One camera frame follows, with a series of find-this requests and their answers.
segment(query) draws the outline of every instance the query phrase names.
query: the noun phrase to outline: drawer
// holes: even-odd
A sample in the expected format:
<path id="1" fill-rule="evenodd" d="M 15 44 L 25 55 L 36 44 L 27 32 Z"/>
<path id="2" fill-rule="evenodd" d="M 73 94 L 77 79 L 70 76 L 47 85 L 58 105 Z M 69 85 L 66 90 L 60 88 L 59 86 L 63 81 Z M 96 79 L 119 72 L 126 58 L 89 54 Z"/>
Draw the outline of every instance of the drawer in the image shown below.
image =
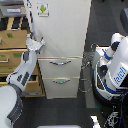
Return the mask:
<path id="1" fill-rule="evenodd" d="M 0 76 L 8 76 L 10 73 L 14 72 L 14 70 L 17 68 L 16 67 L 0 67 Z M 37 65 L 32 73 L 32 75 L 38 75 L 38 69 Z"/>
<path id="2" fill-rule="evenodd" d="M 79 78 L 43 79 L 47 99 L 76 98 Z"/>
<path id="3" fill-rule="evenodd" d="M 79 77 L 82 58 L 38 59 L 42 78 Z"/>
<path id="4" fill-rule="evenodd" d="M 44 41 L 46 42 L 46 44 L 38 54 L 39 58 L 83 56 L 85 38 L 86 38 L 85 33 L 84 36 L 83 34 L 81 34 L 82 36 L 79 34 L 79 36 L 77 35 L 75 38 L 73 35 L 70 34 L 68 35 L 66 33 L 67 34 L 66 36 L 68 37 L 65 36 L 60 38 L 61 35 L 64 35 L 64 33 L 57 32 L 55 34 L 54 32 L 49 36 L 48 35 L 44 36 Z"/>
<path id="5" fill-rule="evenodd" d="M 18 66 L 24 51 L 27 49 L 0 50 L 0 67 Z"/>
<path id="6" fill-rule="evenodd" d="M 7 85 L 7 82 L 0 82 L 0 87 Z M 39 83 L 37 81 L 29 81 L 27 84 L 27 87 L 24 92 L 37 92 L 40 91 L 41 88 L 39 86 Z"/>
<path id="7" fill-rule="evenodd" d="M 0 49 L 6 48 L 26 48 L 26 30 L 5 30 L 0 31 Z"/>

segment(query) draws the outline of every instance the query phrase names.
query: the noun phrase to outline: sticker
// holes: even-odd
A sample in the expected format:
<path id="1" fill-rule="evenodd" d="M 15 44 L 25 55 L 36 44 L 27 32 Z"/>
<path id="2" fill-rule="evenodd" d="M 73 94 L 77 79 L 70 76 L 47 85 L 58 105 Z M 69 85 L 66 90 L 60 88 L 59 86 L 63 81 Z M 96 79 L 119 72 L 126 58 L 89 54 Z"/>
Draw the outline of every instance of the sticker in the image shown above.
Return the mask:
<path id="1" fill-rule="evenodd" d="M 0 55 L 1 57 L 5 57 L 5 55 Z"/>
<path id="2" fill-rule="evenodd" d="M 20 13 L 20 9 L 7 9 L 9 13 Z"/>
<path id="3" fill-rule="evenodd" d="M 22 53 L 13 53 L 15 58 L 21 58 Z"/>
<path id="4" fill-rule="evenodd" d="M 8 38 L 13 38 L 12 33 L 7 33 Z"/>
<path id="5" fill-rule="evenodd" d="M 48 4 L 41 2 L 37 3 L 37 12 L 38 12 L 38 16 L 44 16 L 44 17 L 49 16 Z"/>

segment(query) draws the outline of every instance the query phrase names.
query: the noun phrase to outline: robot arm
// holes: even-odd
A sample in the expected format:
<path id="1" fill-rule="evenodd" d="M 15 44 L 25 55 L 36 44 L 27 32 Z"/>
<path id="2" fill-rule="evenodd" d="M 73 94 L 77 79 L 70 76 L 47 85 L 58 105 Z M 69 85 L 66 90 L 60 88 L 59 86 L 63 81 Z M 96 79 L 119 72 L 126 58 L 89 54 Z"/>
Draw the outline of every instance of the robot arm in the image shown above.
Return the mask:
<path id="1" fill-rule="evenodd" d="M 7 85 L 0 88 L 0 127 L 13 128 L 22 111 L 20 94 L 25 90 L 28 80 L 36 66 L 37 55 L 44 45 L 44 40 L 36 42 L 27 36 L 29 51 L 23 52 L 21 63 L 8 75 Z"/>
<path id="2" fill-rule="evenodd" d="M 109 65 L 111 64 L 113 55 L 123 38 L 124 36 L 119 33 L 113 34 L 111 38 L 111 46 L 109 46 L 107 49 L 102 49 L 104 54 L 100 57 L 101 70 L 108 69 Z"/>

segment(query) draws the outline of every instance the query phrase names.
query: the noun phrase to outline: drawer handle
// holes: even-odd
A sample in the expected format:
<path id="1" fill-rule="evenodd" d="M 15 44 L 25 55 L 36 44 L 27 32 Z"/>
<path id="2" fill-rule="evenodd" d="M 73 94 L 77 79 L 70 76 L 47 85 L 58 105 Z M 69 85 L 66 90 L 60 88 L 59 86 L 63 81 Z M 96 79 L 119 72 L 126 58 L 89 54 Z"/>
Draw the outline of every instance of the drawer handle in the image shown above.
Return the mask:
<path id="1" fill-rule="evenodd" d="M 6 61 L 0 61 L 0 63 L 8 63 L 9 59 L 7 59 Z"/>
<path id="2" fill-rule="evenodd" d="M 55 65 L 65 65 L 65 64 L 68 64 L 70 62 L 71 62 L 71 60 L 68 60 L 68 61 L 62 62 L 62 63 L 57 63 L 57 62 L 50 61 L 50 63 L 55 64 Z"/>
<path id="3" fill-rule="evenodd" d="M 60 80 L 52 80 L 52 82 L 55 82 L 55 83 L 57 83 L 57 84 L 64 84 L 64 83 L 66 83 L 66 82 L 68 82 L 68 81 L 70 81 L 69 79 L 64 79 L 64 80 L 62 80 L 62 81 L 60 81 Z"/>

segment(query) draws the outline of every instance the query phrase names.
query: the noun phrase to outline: green label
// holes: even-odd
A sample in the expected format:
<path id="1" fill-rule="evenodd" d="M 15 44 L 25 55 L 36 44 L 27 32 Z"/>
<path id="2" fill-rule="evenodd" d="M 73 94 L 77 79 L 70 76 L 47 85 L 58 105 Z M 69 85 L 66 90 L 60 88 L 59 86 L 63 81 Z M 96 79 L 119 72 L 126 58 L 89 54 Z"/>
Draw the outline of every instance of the green label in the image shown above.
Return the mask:
<path id="1" fill-rule="evenodd" d="M 5 57 L 5 55 L 0 55 L 1 57 Z"/>
<path id="2" fill-rule="evenodd" d="M 20 58 L 22 53 L 13 53 L 13 55 L 14 55 L 15 58 Z"/>
<path id="3" fill-rule="evenodd" d="M 44 5 L 41 5 L 40 7 L 40 11 L 42 11 L 42 13 L 46 10 L 46 7 L 44 7 Z"/>
<path id="4" fill-rule="evenodd" d="M 7 33 L 8 38 L 13 38 L 12 33 Z"/>
<path id="5" fill-rule="evenodd" d="M 64 84 L 64 82 L 58 82 L 58 84 Z"/>

